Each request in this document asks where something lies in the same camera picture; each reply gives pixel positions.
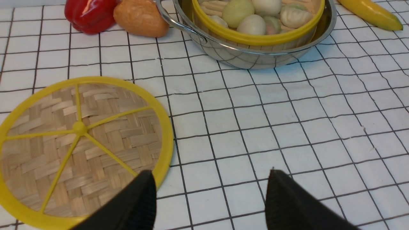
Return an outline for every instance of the toy food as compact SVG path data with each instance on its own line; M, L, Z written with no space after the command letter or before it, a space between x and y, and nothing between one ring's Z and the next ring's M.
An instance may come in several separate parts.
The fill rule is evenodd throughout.
M216 23L228 28L229 26L227 25L227 22L225 22L221 17L217 15L210 16L210 18L215 21Z
M74 29L97 34L115 25L116 0L67 0L64 15Z
M240 22L254 14L254 6L249 0L231 0L223 9L222 18L229 27L237 28Z
M279 34L281 33L281 24L280 21L276 17L265 16L265 34Z
M385 30L403 30L399 19L371 0L338 0L345 8L374 26Z
M295 7L283 7L280 13L281 23L293 29L307 24L312 18L313 15L310 12Z
M297 9L305 10L305 11L307 10L305 6L299 3L288 3L288 4L285 4L284 7L293 7L293 8L297 8Z
M198 0L203 12L213 21L243 34L283 34L300 28L314 17L310 13L313 10L305 5L294 2L283 4L282 1Z
M240 22L237 27L237 32L243 34L265 35L264 19L257 14L249 15Z
M252 0L255 13L260 16L276 16L281 10L281 0Z
M115 7L114 19L130 34L159 38L167 34L169 24L152 0L122 0Z

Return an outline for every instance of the metal handle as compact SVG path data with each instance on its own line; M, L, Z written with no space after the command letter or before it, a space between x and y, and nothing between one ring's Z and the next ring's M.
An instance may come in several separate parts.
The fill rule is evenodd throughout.
M178 21L176 21L175 19L173 19L169 13L166 11L165 8L163 8L162 5L162 1L164 0L156 0L156 6L159 10L160 15L162 16L162 18L169 23L171 26L175 27L176 29L185 31L186 33L189 34L194 34L197 35L200 39L200 41L202 42L202 44L206 44L207 43L207 39L205 37L203 37L200 33L196 32L195 30L193 30L192 28L185 26L182 23L179 23Z

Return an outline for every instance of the banana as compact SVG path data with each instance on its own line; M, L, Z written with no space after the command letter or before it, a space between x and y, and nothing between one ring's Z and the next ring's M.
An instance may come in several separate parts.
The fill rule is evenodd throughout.
M338 0L345 8L368 23L385 30L403 30L399 19L371 0Z

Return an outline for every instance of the table surface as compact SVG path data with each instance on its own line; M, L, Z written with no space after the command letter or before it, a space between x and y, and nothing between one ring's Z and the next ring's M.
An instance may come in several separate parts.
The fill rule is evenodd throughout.
M403 31L368 26L337 3L326 40L297 62L257 71L216 62L175 28L159 39L118 26L88 36L70 27L64 6L2 9L0 122L50 84L117 77L153 94L174 128L155 230L265 230L272 167L362 230L405 230L409 2L376 2ZM0 229L34 228L0 208Z

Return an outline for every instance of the yellow center hub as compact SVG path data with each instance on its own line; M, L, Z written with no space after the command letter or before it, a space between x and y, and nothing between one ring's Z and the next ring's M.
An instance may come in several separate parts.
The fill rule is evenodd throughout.
M87 126L83 122L75 122L72 125L72 129L78 136L83 136L88 131Z

